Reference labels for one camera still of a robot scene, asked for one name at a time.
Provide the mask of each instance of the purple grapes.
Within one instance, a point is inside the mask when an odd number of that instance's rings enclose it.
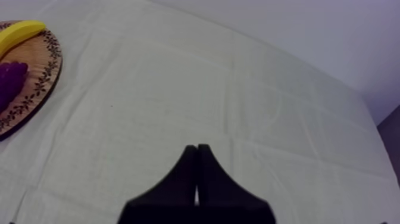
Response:
[[[27,71],[26,63],[0,64],[0,113],[7,109],[10,102],[22,91]]]

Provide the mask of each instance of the banana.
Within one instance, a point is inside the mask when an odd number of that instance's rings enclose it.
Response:
[[[0,59],[14,46],[37,35],[46,28],[41,21],[21,21],[0,32]]]

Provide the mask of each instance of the white tablecloth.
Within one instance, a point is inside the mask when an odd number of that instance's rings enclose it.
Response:
[[[58,37],[57,87],[0,143],[0,222],[115,223],[185,145],[208,143],[278,223],[400,222],[361,98],[278,49],[141,0],[2,0]]]

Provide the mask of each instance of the decorative floral border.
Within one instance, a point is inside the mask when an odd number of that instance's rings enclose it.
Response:
[[[12,25],[12,23],[0,24],[0,30],[5,29],[10,25]],[[15,120],[16,115],[22,114],[24,111],[29,111],[30,105],[33,103],[33,98],[39,97],[41,94],[45,94],[48,91],[48,89],[45,89],[45,83],[50,82],[50,77],[52,76],[53,70],[59,66],[58,59],[61,57],[61,50],[60,44],[55,36],[49,30],[44,30],[38,35],[44,37],[43,41],[47,43],[46,49],[50,52],[52,61],[48,62],[47,66],[42,72],[42,76],[38,78],[38,82],[35,83],[35,93],[26,95],[24,97],[24,101],[22,101],[22,105],[14,106],[6,117],[0,119],[0,132],[4,127],[10,126],[10,121]]]

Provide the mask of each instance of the round wooden tray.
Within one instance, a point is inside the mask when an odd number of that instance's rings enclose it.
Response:
[[[16,21],[0,22],[0,31]],[[60,76],[63,58],[56,37],[44,30],[21,43],[0,60],[28,64],[28,76],[20,94],[0,114],[0,141],[21,128],[39,111]]]

